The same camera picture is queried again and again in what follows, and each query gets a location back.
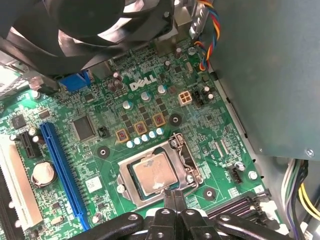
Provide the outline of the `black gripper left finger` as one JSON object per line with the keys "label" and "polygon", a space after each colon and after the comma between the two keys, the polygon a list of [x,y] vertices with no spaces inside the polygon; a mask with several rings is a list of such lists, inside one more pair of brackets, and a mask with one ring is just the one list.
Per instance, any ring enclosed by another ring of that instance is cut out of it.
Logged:
{"label": "black gripper left finger", "polygon": [[164,191],[164,207],[151,216],[124,213],[98,231],[100,240],[173,240],[178,217],[178,190]]}

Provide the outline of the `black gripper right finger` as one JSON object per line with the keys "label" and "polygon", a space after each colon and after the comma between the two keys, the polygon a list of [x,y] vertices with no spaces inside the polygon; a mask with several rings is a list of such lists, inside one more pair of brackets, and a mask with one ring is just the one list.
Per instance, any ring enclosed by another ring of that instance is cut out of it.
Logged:
{"label": "black gripper right finger", "polygon": [[187,208],[182,191],[174,192],[177,219],[188,240],[289,240],[286,234],[231,213],[221,213],[213,220],[198,210]]}

